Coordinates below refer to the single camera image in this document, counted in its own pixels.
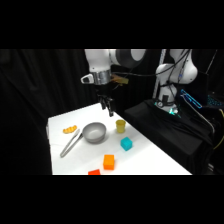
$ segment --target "blue cube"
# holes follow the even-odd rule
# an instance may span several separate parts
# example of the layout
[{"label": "blue cube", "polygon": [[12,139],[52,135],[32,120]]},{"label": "blue cube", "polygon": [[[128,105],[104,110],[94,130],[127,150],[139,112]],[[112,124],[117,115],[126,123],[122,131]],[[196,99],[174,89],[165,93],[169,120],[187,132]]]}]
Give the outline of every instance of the blue cube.
[{"label": "blue cube", "polygon": [[125,151],[132,148],[132,141],[127,137],[121,140],[121,146]]}]

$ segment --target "black curtain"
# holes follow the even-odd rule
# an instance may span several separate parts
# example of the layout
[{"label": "black curtain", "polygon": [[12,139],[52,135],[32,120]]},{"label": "black curtain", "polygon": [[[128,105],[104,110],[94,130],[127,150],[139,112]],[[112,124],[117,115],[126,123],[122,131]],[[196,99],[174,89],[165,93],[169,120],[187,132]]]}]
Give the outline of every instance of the black curtain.
[{"label": "black curtain", "polygon": [[[215,50],[194,50],[195,65],[206,71]],[[160,54],[161,49],[148,50],[144,61],[133,73],[155,73]],[[210,88],[218,93],[223,93],[223,60],[224,52],[219,49],[209,71]],[[113,66],[112,71],[129,70]],[[0,119],[3,139],[0,174],[52,173],[45,129],[47,120],[97,103],[94,86],[82,85],[80,82],[80,78],[88,73],[83,49],[0,50]],[[126,109],[150,99],[155,85],[155,77],[128,78],[129,85],[119,87],[112,93],[121,116]]]},{"label": "black curtain", "polygon": [[97,102],[83,50],[0,50],[0,174],[52,174],[49,117]]}]

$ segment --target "orange cube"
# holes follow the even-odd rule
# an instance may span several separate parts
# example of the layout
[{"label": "orange cube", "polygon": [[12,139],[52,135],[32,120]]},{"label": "orange cube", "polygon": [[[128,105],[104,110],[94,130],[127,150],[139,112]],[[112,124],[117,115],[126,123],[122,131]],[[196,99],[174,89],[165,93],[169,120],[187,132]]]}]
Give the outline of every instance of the orange cube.
[{"label": "orange cube", "polygon": [[105,170],[114,170],[114,155],[105,155],[103,167]]},{"label": "orange cube", "polygon": [[89,176],[100,176],[100,170],[94,170],[94,171],[90,171]]}]

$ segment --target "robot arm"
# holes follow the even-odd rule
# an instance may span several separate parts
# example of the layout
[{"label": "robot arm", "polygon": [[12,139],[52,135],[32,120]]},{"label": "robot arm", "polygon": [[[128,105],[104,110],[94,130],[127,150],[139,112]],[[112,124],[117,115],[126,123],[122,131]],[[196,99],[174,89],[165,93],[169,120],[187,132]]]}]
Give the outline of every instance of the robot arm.
[{"label": "robot arm", "polygon": [[157,76],[160,92],[156,100],[156,106],[166,112],[170,113],[173,111],[177,113],[177,106],[174,103],[177,89],[173,83],[190,84],[196,79],[198,70],[192,62],[192,49],[171,49],[170,56],[174,59],[175,64],[182,59],[170,70],[167,69],[173,66],[173,64],[162,64],[158,67],[156,73],[162,72],[162,74]]},{"label": "robot arm", "polygon": [[125,68],[138,66],[146,53],[146,49],[85,49],[89,63],[90,74],[81,79],[83,84],[94,84],[99,102],[104,110],[109,110],[110,116],[116,110],[111,98],[111,66],[119,65]]}]

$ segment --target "table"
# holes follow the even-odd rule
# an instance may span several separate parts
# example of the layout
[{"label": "table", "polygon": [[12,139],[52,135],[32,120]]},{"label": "table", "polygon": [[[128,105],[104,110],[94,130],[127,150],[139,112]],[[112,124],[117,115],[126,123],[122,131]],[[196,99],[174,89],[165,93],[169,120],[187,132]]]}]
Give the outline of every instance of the table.
[{"label": "table", "polygon": [[[110,118],[108,111],[103,111],[100,104],[49,118],[53,174],[88,175],[89,171],[100,169],[101,175],[190,175],[129,123],[126,125],[126,132],[118,134],[115,123],[119,119],[122,118],[116,113]],[[82,130],[92,122],[105,124],[105,139],[98,144],[90,144],[82,139],[65,158],[61,159],[60,153],[74,134],[65,135],[63,129],[77,125]],[[133,148],[127,152],[120,146],[120,141],[125,137],[133,141]],[[115,156],[114,171],[103,169],[106,154]]]}]

